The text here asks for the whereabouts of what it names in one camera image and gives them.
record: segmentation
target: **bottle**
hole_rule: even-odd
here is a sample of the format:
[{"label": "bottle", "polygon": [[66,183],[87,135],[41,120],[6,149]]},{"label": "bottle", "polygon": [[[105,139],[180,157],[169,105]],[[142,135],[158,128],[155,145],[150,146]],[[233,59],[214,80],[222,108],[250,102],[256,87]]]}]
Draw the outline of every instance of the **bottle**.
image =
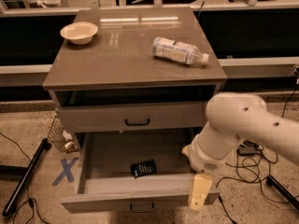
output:
[{"label": "bottle", "polygon": [[195,45],[156,37],[152,44],[152,53],[157,57],[166,58],[188,65],[207,63],[208,54],[203,53]]}]

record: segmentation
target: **cabinet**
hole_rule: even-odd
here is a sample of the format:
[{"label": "cabinet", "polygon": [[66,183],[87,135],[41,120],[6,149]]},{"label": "cabinet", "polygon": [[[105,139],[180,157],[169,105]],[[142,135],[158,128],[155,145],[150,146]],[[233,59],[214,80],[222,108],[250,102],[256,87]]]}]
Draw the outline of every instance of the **cabinet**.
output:
[{"label": "cabinet", "polygon": [[[81,149],[75,193],[62,204],[72,213],[186,205],[194,173],[180,151],[205,125],[206,102],[226,79],[192,10],[99,9],[75,21],[99,32],[84,46],[65,41],[44,82]],[[153,57],[157,36],[194,44],[208,64]],[[130,165],[147,160],[157,173],[134,179]]]}]

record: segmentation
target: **wire mesh basket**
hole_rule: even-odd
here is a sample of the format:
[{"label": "wire mesh basket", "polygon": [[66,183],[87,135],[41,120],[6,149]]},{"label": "wire mesh basket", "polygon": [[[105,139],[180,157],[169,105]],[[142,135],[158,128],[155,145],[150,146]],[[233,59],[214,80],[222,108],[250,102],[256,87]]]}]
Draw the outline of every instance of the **wire mesh basket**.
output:
[{"label": "wire mesh basket", "polygon": [[66,140],[64,138],[64,127],[57,116],[55,116],[51,124],[48,141],[64,153],[71,153],[78,150],[72,140]]}]

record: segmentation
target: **drawer handle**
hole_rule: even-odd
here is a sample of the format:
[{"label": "drawer handle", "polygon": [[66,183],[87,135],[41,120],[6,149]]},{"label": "drawer handle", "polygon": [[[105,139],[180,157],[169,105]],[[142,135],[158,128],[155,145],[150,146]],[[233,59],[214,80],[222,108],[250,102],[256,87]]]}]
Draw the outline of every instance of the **drawer handle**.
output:
[{"label": "drawer handle", "polygon": [[132,122],[129,122],[128,119],[125,119],[125,124],[127,126],[146,126],[146,125],[150,124],[150,118],[148,118],[144,123],[132,123]]},{"label": "drawer handle", "polygon": [[151,209],[148,209],[148,210],[140,210],[140,209],[136,209],[136,210],[134,210],[134,209],[133,209],[133,205],[130,204],[130,210],[131,210],[132,213],[151,213],[152,211],[155,210],[155,204],[152,203],[152,204],[151,204]]}]

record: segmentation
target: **black stand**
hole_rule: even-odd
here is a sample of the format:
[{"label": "black stand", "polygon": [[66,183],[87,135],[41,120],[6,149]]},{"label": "black stand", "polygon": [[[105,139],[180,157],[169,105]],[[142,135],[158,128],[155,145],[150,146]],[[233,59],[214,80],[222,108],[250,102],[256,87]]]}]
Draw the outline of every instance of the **black stand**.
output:
[{"label": "black stand", "polygon": [[48,139],[44,138],[27,168],[11,166],[2,166],[0,168],[1,174],[9,173],[10,175],[22,175],[18,186],[15,188],[13,194],[11,195],[8,203],[4,208],[4,211],[2,213],[4,217],[12,215],[17,210],[17,201],[21,197],[22,191],[25,190],[28,186],[40,156],[42,155],[44,150],[49,150],[50,147],[51,145],[50,143],[48,143]]},{"label": "black stand", "polygon": [[267,184],[274,186],[299,211],[299,202],[273,177],[267,177]]}]

